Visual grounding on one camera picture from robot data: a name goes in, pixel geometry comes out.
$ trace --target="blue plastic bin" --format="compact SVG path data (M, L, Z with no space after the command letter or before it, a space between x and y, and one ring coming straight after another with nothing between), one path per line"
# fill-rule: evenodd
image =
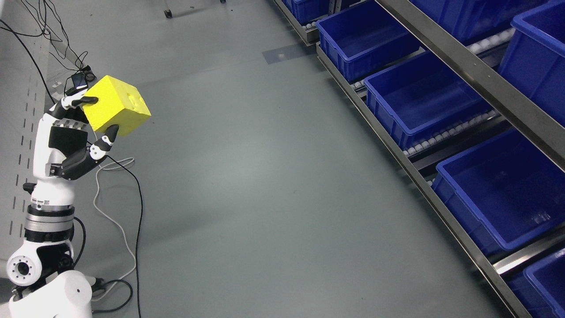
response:
M534 318L565 318L565 248L526 267L508 285Z
M565 173L517 130L437 165L432 188L485 255L565 221Z
M329 0L288 0L291 12L301 24L328 14Z
M565 126L565 1L525 12L512 26L516 33L499 73Z
M512 18L547 0L412 0L432 20L464 42L510 28Z
M317 22L320 46L348 81L354 81L420 47L420 42L375 1Z
M369 76L365 85L367 107L403 150L490 110L430 52Z

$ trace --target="yellow foam block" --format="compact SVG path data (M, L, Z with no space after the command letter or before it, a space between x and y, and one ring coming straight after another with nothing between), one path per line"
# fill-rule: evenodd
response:
M151 117L137 88L108 75L92 86L86 96L98 97L96 104L82 107L96 132L105 132L118 124L118 136L127 136Z

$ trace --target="epoxy floor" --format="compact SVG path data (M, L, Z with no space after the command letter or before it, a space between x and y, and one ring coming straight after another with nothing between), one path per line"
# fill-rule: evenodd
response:
M144 317L504 316L316 55L268 63L263 52L301 43L270 0L168 3L170 20L157 0L57 2L86 63L153 113L112 150L136 158L144 193ZM135 182L101 183L99 205L133 245ZM77 186L78 269L110 280L131 259L94 192L91 173ZM136 315L133 300L106 317Z

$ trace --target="metal rail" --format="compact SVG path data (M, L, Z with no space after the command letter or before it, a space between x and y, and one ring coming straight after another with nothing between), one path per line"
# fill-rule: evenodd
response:
M320 39L320 32L317 28L310 28L308 30L302 28L302 25L298 22L298 20L292 15L290 10L286 7L283 3L283 0L274 0L277 4L277 7L282 11L290 25L296 30L296 33L300 36L304 44L306 46L314 45Z
M417 186L418 190L422 193L424 198L430 203L442 222L446 225L448 231L454 236L457 242L461 245L465 253L469 256L478 271L483 275L486 282L492 287L494 292L498 295L501 302L508 308L510 314L514 317L528 317L531 315L522 305L520 300L510 290L506 282L497 273L495 268L491 265L489 260L480 251L477 245L473 242L471 237L461 227L459 222L447 209L445 204L440 200L436 193L432 190L430 185L426 182L424 177L418 172L417 168L410 162L408 157L402 152L400 147L394 142L392 137L387 133L386 129L381 125L377 118L371 113L369 108L366 107L363 100L357 95L355 90L350 86L347 80L341 75L337 67L330 61L325 52L322 51L320 45L316 46L318 51L318 58L325 66L325 68L332 74L333 78L339 84L341 89L346 93L348 98L353 102L355 107L359 110L363 118L367 121L369 126L374 130L377 136L381 139L384 145L388 148L396 161L402 166L404 171L410 179Z
M565 128L408 0L375 0L565 171Z

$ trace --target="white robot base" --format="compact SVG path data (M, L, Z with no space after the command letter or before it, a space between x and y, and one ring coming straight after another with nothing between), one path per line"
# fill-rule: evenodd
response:
M0 306L0 313L7 312L8 318L92 318L91 298L86 277L68 270L23 299L13 296Z

